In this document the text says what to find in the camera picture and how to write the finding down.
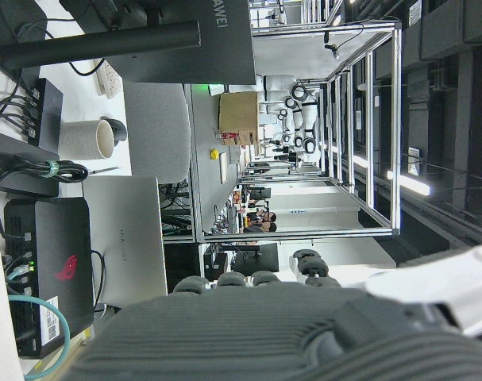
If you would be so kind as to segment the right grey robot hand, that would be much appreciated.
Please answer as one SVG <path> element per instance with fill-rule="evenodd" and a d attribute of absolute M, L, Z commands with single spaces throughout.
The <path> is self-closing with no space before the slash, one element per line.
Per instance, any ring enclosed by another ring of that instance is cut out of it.
<path fill-rule="evenodd" d="M 189 277 L 121 310 L 67 380 L 482 380 L 482 245 L 342 286 L 314 250 L 299 283 Z"/>

